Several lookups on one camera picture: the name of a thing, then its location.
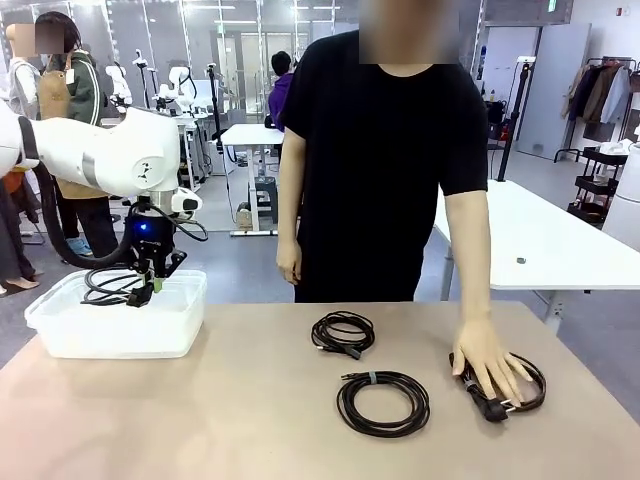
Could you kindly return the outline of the person in purple top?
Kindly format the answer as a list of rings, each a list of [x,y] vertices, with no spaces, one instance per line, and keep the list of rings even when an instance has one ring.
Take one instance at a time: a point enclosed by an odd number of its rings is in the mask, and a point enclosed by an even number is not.
[[[281,113],[284,109],[289,86],[293,80],[293,67],[296,63],[292,62],[291,56],[285,51],[278,51],[271,57],[271,66],[276,75],[272,91],[268,98],[269,115],[273,127],[281,132],[284,131]]]

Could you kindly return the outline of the white workbench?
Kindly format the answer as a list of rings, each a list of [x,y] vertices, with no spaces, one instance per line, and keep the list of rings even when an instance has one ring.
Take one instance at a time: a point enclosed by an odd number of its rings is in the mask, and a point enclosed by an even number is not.
[[[177,123],[180,136],[179,182],[181,186],[197,192],[203,175],[198,155],[199,141],[196,138],[198,125],[196,119],[189,115],[175,116],[173,120]]]

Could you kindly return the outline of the black bags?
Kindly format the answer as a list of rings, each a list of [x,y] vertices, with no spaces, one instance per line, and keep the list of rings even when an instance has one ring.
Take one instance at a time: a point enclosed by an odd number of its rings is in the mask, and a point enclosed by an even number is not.
[[[507,102],[505,100],[486,101],[485,106],[488,118],[488,138],[490,140],[499,140],[505,126],[509,123]]]

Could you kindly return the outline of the person's left hand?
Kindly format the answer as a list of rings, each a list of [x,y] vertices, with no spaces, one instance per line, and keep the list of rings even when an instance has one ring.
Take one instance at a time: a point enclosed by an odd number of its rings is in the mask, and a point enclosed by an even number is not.
[[[453,344],[452,373],[460,377],[469,364],[488,399],[496,399],[496,389],[516,407],[524,397],[516,376],[531,382],[533,378],[521,362],[501,344],[488,317],[464,317]]]

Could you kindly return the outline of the white shirted mannequin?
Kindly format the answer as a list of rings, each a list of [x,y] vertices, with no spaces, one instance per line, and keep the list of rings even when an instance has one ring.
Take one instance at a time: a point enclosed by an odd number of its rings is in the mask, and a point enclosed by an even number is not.
[[[30,62],[36,56],[35,25],[11,24],[6,28],[6,38],[12,52],[8,70],[8,106],[18,115],[38,120],[41,75]]]

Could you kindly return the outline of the clear plastic storage bin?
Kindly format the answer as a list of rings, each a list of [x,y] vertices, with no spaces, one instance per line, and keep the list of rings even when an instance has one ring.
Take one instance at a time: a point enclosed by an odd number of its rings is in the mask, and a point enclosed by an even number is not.
[[[204,319],[207,276],[179,270],[140,308],[90,305],[84,270],[73,272],[24,311],[46,351],[64,359],[157,359],[185,356]]]

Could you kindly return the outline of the person's right hand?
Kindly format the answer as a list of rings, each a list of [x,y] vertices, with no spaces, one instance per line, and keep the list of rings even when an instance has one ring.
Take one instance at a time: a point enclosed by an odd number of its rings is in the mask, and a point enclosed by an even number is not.
[[[295,240],[278,240],[276,265],[291,285],[298,285],[301,280],[301,261],[301,248]]]

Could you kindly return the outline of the woman in brown apron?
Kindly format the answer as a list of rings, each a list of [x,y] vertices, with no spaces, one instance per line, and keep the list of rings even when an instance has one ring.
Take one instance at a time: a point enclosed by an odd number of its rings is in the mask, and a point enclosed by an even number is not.
[[[97,126],[106,105],[96,62],[82,49],[80,32],[67,15],[49,11],[36,25],[50,27],[56,45],[40,80],[39,105],[43,119],[63,117]],[[117,248],[109,195],[99,190],[58,179],[56,203],[69,247],[78,255],[104,257]]]

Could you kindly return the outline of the black utility cart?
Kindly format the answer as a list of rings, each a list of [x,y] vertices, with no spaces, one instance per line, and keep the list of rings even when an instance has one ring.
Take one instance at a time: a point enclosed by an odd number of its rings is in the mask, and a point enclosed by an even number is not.
[[[602,153],[599,147],[585,147],[578,155],[585,160],[583,173],[575,178],[577,193],[567,212],[596,228],[602,228],[617,187],[619,172],[627,154]]]

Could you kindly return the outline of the thin cable grey tie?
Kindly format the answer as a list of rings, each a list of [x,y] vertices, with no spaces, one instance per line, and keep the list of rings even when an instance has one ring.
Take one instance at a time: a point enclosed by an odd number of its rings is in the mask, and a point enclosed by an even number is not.
[[[341,376],[343,385],[336,394],[336,408],[352,430],[374,438],[397,439],[410,436],[423,429],[431,417],[428,391],[413,377],[395,371],[369,371]],[[411,406],[410,414],[391,422],[366,418],[356,407],[356,396],[361,390],[373,386],[388,386],[402,393]]]

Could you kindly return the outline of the grey equipment base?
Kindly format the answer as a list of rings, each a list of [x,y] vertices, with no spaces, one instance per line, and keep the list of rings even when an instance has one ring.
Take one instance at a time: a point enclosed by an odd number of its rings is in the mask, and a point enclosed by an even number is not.
[[[249,210],[252,229],[260,230],[260,216],[266,216],[273,225],[278,223],[278,188],[272,176],[253,176],[248,184]]]

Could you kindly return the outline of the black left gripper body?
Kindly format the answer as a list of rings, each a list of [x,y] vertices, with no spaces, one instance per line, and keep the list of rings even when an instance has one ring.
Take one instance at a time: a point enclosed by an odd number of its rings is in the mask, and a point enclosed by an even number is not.
[[[169,256],[174,250],[172,218],[150,204],[133,204],[125,218],[123,242],[144,258]]]

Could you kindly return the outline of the white table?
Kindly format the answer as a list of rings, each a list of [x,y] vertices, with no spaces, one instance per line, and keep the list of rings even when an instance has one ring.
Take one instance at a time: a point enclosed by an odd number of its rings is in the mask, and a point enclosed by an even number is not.
[[[640,291],[639,252],[515,182],[491,180],[486,194],[490,287],[548,292],[544,323],[553,332],[570,292]]]

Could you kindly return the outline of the clothes rack with coats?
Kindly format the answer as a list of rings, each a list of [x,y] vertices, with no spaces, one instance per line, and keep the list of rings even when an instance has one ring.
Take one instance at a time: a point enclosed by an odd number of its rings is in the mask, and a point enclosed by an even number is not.
[[[589,147],[611,141],[616,132],[623,133],[637,94],[640,61],[611,56],[587,59],[565,95],[561,119],[566,122],[566,129],[553,161],[582,152],[574,145],[576,133]]]

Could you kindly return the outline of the dark garment on stand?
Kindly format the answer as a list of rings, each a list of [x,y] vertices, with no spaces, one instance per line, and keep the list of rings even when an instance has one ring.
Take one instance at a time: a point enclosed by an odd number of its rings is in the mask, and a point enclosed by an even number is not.
[[[5,284],[22,290],[39,286],[36,270],[25,255],[19,215],[4,181],[0,179],[0,290]]]

